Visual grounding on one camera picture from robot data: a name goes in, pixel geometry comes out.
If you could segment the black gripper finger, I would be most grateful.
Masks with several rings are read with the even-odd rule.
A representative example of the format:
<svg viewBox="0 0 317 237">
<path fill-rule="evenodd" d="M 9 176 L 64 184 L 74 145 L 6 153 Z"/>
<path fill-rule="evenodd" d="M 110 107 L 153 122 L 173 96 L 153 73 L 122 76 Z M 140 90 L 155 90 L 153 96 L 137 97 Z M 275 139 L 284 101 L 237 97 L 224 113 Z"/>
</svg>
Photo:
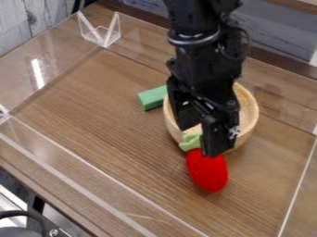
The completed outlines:
<svg viewBox="0 0 317 237">
<path fill-rule="evenodd" d="M 203 156 L 216 157 L 235 147 L 240 133 L 239 119 L 204 114 L 200 118 L 200 146 Z"/>
</svg>

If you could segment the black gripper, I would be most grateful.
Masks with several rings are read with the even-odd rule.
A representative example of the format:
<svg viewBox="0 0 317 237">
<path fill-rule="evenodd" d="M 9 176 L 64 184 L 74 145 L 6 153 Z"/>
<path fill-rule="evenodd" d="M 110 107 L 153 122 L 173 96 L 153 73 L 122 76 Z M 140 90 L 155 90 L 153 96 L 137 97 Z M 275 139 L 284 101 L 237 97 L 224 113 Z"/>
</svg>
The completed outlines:
<svg viewBox="0 0 317 237">
<path fill-rule="evenodd" d="M 233 83 L 241 75 L 245 36 L 233 21 L 171 24 L 167 39 L 175 57 L 167 61 L 167 95 L 181 131 L 197 125 L 204 114 L 237 117 Z"/>
</svg>

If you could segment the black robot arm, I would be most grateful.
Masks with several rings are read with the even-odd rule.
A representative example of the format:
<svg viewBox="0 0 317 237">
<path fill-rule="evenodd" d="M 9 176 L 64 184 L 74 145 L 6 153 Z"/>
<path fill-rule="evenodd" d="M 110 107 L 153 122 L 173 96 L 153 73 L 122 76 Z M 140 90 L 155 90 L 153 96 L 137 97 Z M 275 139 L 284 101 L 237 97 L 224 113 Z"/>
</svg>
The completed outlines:
<svg viewBox="0 0 317 237">
<path fill-rule="evenodd" d="M 180 130 L 199 125 L 201 154 L 235 146 L 240 105 L 233 83 L 241 75 L 244 30 L 229 17 L 240 0 L 163 0 L 168 11 L 167 94 Z"/>
</svg>

